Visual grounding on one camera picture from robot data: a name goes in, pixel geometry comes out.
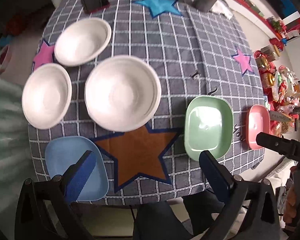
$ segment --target white paper bowl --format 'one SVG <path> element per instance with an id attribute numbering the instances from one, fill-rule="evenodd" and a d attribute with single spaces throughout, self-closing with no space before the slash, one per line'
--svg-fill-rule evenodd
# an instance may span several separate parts
<path id="1" fill-rule="evenodd" d="M 137 57 L 120 55 L 95 67 L 85 84 L 88 114 L 101 127 L 135 130 L 157 110 L 161 85 L 154 69 Z"/>
<path id="2" fill-rule="evenodd" d="M 108 45 L 111 27 L 100 18 L 87 18 L 66 28 L 54 47 L 59 63 L 65 66 L 78 66 L 93 60 Z"/>
<path id="3" fill-rule="evenodd" d="M 65 116 L 71 101 L 69 74 L 55 63 L 44 64 L 28 78 L 22 93 L 22 109 L 28 122 L 49 129 Z"/>

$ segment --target checkered tablecloth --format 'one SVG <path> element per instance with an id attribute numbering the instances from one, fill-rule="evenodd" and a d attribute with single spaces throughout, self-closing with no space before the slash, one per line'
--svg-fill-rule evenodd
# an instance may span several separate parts
<path id="1" fill-rule="evenodd" d="M 247 39 L 233 16 L 227 20 L 213 13 L 200 13 L 190 0 L 179 0 L 176 8 L 182 16 L 164 13 L 152 18 L 148 8 L 132 0 L 109 0 L 103 11 L 85 14 L 80 0 L 62 0 L 54 11 L 42 38 L 54 44 L 70 24 L 87 17 L 100 17 L 111 25 L 112 38 L 106 49 L 91 62 L 66 68 L 72 81 L 72 100 L 63 120 L 48 130 L 29 126 L 29 139 L 39 181 L 49 180 L 44 151 L 52 139 L 80 135 L 94 138 L 111 133 L 94 123 L 84 102 L 84 84 L 90 71 L 102 60 L 119 54 L 134 55 L 149 63 L 157 72 L 162 98 L 150 120 L 152 129 L 183 127 L 186 108 L 198 95 L 218 88 L 215 95 L 226 99 L 234 112 L 234 136 L 230 150 L 218 161 L 232 174 L 239 174 L 263 159 L 264 150 L 253 151 L 245 142 L 246 112 L 253 104 L 263 104 L 263 92 L 256 62 L 251 58 L 255 74 L 241 74 L 232 59 L 236 48 L 252 55 Z M 114 164 L 103 155 L 109 178 L 106 197 L 92 203 L 110 205 L 157 202 L 194 194 L 206 188 L 207 182 L 199 163 L 191 160 L 184 149 L 183 135 L 165 154 L 172 185 L 138 178 L 114 193 Z"/>

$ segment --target square plate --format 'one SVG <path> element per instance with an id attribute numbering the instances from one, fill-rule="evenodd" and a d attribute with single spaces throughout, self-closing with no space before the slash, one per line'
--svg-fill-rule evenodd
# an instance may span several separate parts
<path id="1" fill-rule="evenodd" d="M 233 112 L 229 103 L 215 96 L 198 96 L 186 111 L 185 149 L 189 157 L 199 161 L 199 155 L 209 150 L 221 158 L 230 148 L 233 134 Z"/>
<path id="2" fill-rule="evenodd" d="M 269 133 L 270 115 L 268 110 L 261 105 L 254 105 L 249 109 L 247 114 L 247 142 L 252 150 L 263 148 L 257 144 L 257 135 L 260 132 Z"/>
<path id="3" fill-rule="evenodd" d="M 78 200 L 93 201 L 103 198 L 109 189 L 108 176 L 101 153 L 97 146 L 82 136 L 68 136 L 52 140 L 45 150 L 45 159 L 50 177 L 62 175 L 72 164 L 75 164 L 85 151 L 96 155 L 96 166 L 84 185 Z"/>

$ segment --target phone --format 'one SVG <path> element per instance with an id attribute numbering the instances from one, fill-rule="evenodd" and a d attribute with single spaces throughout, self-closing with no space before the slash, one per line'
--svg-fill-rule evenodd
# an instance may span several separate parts
<path id="1" fill-rule="evenodd" d="M 86 13 L 93 13 L 110 6 L 108 0 L 81 0 Z"/>

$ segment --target pink felt star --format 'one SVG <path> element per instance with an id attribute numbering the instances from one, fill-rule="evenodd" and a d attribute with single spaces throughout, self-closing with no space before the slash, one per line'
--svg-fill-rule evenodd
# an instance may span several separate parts
<path id="1" fill-rule="evenodd" d="M 250 57 L 249 55 L 244 55 L 240 49 L 237 49 L 237 55 L 232 56 L 241 67 L 242 76 L 249 70 L 251 73 L 254 73 L 251 65 L 250 65 Z"/>
<path id="2" fill-rule="evenodd" d="M 54 45 L 50 46 L 48 42 L 45 39 L 43 39 L 42 44 L 40 46 L 40 50 L 38 54 L 34 56 L 33 59 L 34 62 L 33 70 L 35 71 L 38 67 L 40 67 L 43 64 L 52 63 L 53 51 L 54 51 Z"/>

